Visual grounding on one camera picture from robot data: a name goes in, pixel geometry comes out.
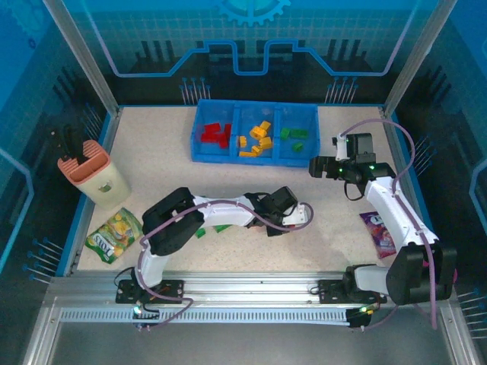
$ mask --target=glass enclosure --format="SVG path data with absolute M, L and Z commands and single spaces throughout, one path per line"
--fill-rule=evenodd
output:
M 437 3 L 65 0 L 122 106 L 382 105 Z M 486 289 L 485 14 L 458 1 L 395 115 L 416 141 L 434 231 L 458 251 L 460 292 Z M 52 132 L 97 140 L 108 118 L 40 0 L 0 2 L 0 47 L 0 363 L 17 363 L 59 262 L 35 243 L 62 250 L 80 197 Z
M 486 11 L 457 3 L 396 110 L 419 147 L 415 171 L 434 229 L 457 248 L 459 282 L 472 284 L 487 276 Z
M 436 1 L 68 0 L 120 104 L 383 103 Z
M 80 196 L 56 166 L 49 133 L 72 124 L 97 139 L 106 112 L 42 2 L 0 2 L 0 49 L 0 363 L 7 364 L 22 360 L 42 281 L 56 269 L 58 255 L 41 255 L 33 241 L 63 247 Z

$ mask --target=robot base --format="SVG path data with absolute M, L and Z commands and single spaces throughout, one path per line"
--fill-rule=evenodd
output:
M 159 285 L 152 288 L 153 291 L 165 297 L 182 298 L 184 295 L 184 281 L 182 280 L 163 280 Z M 145 304 L 181 304 L 181 301 L 164 300 L 154 298 L 143 290 L 134 280 L 121 280 L 116 292 L 115 303 L 135 304 L 137 300 Z
M 320 296 L 320 304 L 360 303 L 368 305 L 377 301 L 381 304 L 387 303 L 387 298 L 381 297 L 379 293 L 357 288 L 354 270 L 360 266 L 365 265 L 347 267 L 342 280 L 319 280 L 318 294 Z

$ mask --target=gear logo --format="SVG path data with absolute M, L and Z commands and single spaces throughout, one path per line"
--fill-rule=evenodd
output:
M 290 4 L 290 0 L 219 0 L 217 6 L 228 21 L 252 27 L 255 23 L 264 25 L 264 21 L 274 21 L 274 16 L 282 15 L 283 8 Z
M 0 7 L 11 13 L 27 35 L 33 36 L 42 30 L 46 15 L 41 0 L 2 0 Z

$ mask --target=blue trim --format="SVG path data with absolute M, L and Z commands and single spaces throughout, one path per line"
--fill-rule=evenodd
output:
M 111 120 L 112 119 L 110 117 L 110 114 L 107 113 L 105 121 L 103 122 L 103 128 L 101 129 L 100 137 L 98 138 L 99 144 L 103 144 L 103 141 L 107 136 L 108 127 L 110 126 Z M 76 212 L 75 216 L 73 217 L 71 227 L 69 228 L 68 237 L 66 238 L 66 243 L 62 251 L 61 259 L 59 260 L 58 268 L 56 269 L 56 276 L 64 276 L 64 270 L 68 265 L 69 256 L 71 254 L 71 251 L 73 250 L 73 246 L 75 245 L 76 230 L 78 229 L 79 222 L 81 220 L 81 214 L 83 213 L 83 209 L 86 205 L 87 200 L 87 196 L 82 193 L 78 201 L 78 206 L 76 207 Z
M 3 268 L 5 267 L 5 264 L 7 263 L 8 256 L 10 255 L 10 252 L 12 250 L 12 247 L 14 247 L 15 240 L 17 239 L 18 233 L 21 230 L 22 223 L 24 222 L 24 219 L 27 215 L 27 212 L 30 207 L 30 203 L 33 200 L 34 196 L 34 190 L 33 190 L 33 183 L 32 183 L 32 175 L 30 173 L 30 170 L 24 166 L 24 164 L 18 160 L 15 160 L 7 151 L 5 151 L 3 148 L 0 148 L 0 156 L 5 158 L 7 162 L 9 162 L 15 169 L 24 175 L 25 177 L 25 182 L 27 184 L 27 190 L 29 191 L 29 194 L 27 195 L 27 198 L 25 199 L 24 205 L 22 206 L 22 210 L 20 214 L 18 215 L 17 221 L 15 222 L 14 228 L 12 229 L 12 232 L 10 233 L 10 237 L 8 238 L 7 244 L 5 245 L 5 248 L 2 252 L 2 256 L 0 256 L 0 274 L 3 271 Z
M 125 74 L 118 71 L 118 68 L 113 61 L 113 58 L 108 50 L 108 47 L 101 36 L 100 30 L 98 29 L 92 14 L 89 12 L 86 2 L 83 1 L 83 8 L 86 16 L 88 17 L 88 21 L 93 28 L 94 34 L 100 43 L 101 49 L 107 58 L 107 61 L 113 71 L 113 73 L 118 76 L 119 78 L 169 78 L 173 76 L 182 65 L 194 54 L 199 53 L 210 53 L 210 46 L 230 46 L 232 51 L 232 64 L 234 68 L 234 73 L 239 76 L 263 76 L 267 74 L 269 70 L 269 60 L 270 60 L 270 46 L 274 44 L 290 44 L 292 45 L 292 52 L 305 52 L 309 53 L 315 61 L 323 67 L 331 76 L 368 76 L 368 77 L 382 77 L 386 75 L 393 62 L 396 58 L 397 53 L 399 52 L 399 48 L 401 47 L 406 34 L 409 31 L 409 27 L 412 23 L 412 20 L 415 17 L 416 12 L 419 9 L 419 4 L 421 0 L 417 0 L 414 7 L 409 14 L 408 20 L 404 25 L 404 28 L 396 41 L 396 45 L 394 46 L 393 51 L 390 54 L 389 59 L 387 60 L 387 64 L 383 71 L 380 72 L 353 72 L 353 71 L 333 71 L 332 68 L 318 55 L 317 51 L 311 47 L 301 47 L 299 46 L 299 40 L 292 39 L 292 38 L 284 38 L 280 40 L 268 40 L 264 45 L 264 53 L 263 53 L 263 70 L 262 71 L 240 71 L 238 68 L 238 51 L 237 51 L 237 44 L 233 40 L 203 40 L 203 47 L 202 48 L 193 48 L 188 50 L 183 57 L 181 57 L 176 64 L 168 71 L 168 72 L 141 72 L 136 74 Z
M 475 187 L 477 186 L 477 179 L 479 178 L 479 174 L 487 167 L 487 159 L 480 162 L 472 172 L 472 178 L 470 180 L 470 187 L 469 187 L 469 195 L 472 199 L 473 207 L 475 208 L 477 215 L 479 216 L 480 223 L 484 228 L 485 234 L 487 234 L 487 219 L 485 218 L 485 213 L 480 206 L 480 202 L 475 194 Z
M 350 106 L 375 106 L 375 107 L 380 107 L 380 106 L 384 106 L 382 103 L 377 103 L 377 104 L 325 104 L 325 103 L 316 103 L 316 105 L 318 106 L 346 106 L 346 107 L 350 107 Z M 167 108 L 167 107 L 186 107 L 186 106 L 198 106 L 196 104 L 194 105 L 170 105 L 170 104 L 144 104 L 144 105 L 132 105 L 132 104 L 122 104 L 122 105 L 119 105 L 119 107 L 121 108 L 147 108 L 147 107 L 157 107 L 157 108 L 161 108 L 161 107 L 164 107 L 164 108 Z
M 399 120 L 397 119 L 396 112 L 393 113 L 391 119 L 394 122 L 400 124 Z M 409 150 L 406 145 L 406 140 L 402 133 L 397 133 L 397 138 L 399 139 L 399 144 L 401 146 L 404 160 L 406 161 L 406 165 L 407 165 L 411 160 L 411 157 L 409 156 Z M 419 210 L 421 211 L 421 214 L 423 216 L 423 223 L 426 225 L 426 227 L 428 227 L 431 231 L 433 231 L 433 224 L 431 223 L 428 209 L 426 208 L 425 199 L 423 198 L 421 186 L 419 186 L 419 181 L 418 181 L 418 177 L 416 176 L 416 172 L 414 171 L 414 169 L 409 169 L 408 174 L 411 177 L 411 183 L 412 183 L 412 187 L 414 188 L 414 192 L 416 194 L 416 200 L 418 201 Z

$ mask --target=yellow block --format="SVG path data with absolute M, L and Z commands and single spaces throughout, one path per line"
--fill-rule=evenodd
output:
M 238 138 L 238 145 L 241 147 L 241 148 L 244 148 L 247 146 L 247 139 L 245 138 L 244 135 L 241 135 L 239 138 Z
M 271 123 L 264 120 L 262 123 L 260 123 L 260 128 L 262 128 L 264 131 L 268 132 L 269 128 L 271 128 Z
M 262 148 L 259 146 L 252 146 L 252 152 L 257 156 L 260 156 L 262 154 Z
M 257 141 L 266 136 L 267 136 L 266 130 L 260 127 L 253 127 L 252 130 L 250 131 L 250 137 L 255 138 Z
M 257 155 L 254 154 L 253 152 L 244 152 L 244 151 L 240 151 L 238 155 L 240 157 L 257 157 Z
M 262 138 L 259 141 L 259 144 L 263 150 L 269 150 L 270 148 L 272 148 L 272 140 L 270 137 Z

